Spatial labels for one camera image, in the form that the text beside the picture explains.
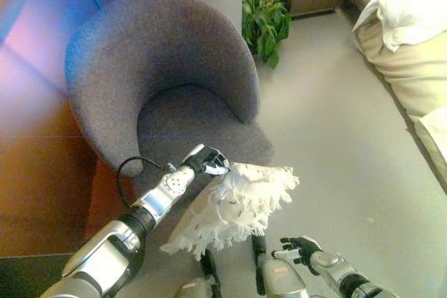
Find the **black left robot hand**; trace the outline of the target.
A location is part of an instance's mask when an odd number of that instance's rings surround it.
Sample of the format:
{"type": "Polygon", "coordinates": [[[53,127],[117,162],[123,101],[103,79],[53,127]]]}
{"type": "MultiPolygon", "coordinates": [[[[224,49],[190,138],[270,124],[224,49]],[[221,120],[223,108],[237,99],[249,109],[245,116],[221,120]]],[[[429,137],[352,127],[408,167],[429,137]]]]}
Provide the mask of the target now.
{"type": "Polygon", "coordinates": [[[230,171],[228,159],[218,150],[204,144],[199,144],[188,153],[180,163],[191,168],[195,174],[224,175],[230,171]]]}

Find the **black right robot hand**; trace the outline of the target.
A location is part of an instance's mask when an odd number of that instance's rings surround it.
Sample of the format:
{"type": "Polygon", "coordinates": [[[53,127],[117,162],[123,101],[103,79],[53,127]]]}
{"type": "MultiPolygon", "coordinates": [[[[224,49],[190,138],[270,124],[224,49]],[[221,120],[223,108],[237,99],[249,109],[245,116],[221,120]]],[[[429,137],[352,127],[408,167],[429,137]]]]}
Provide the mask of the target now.
{"type": "Polygon", "coordinates": [[[311,237],[282,237],[280,239],[281,250],[271,252],[271,256],[277,260],[293,262],[296,265],[303,265],[308,268],[311,274],[320,274],[311,264],[311,256],[315,252],[322,252],[321,246],[311,237]]]}

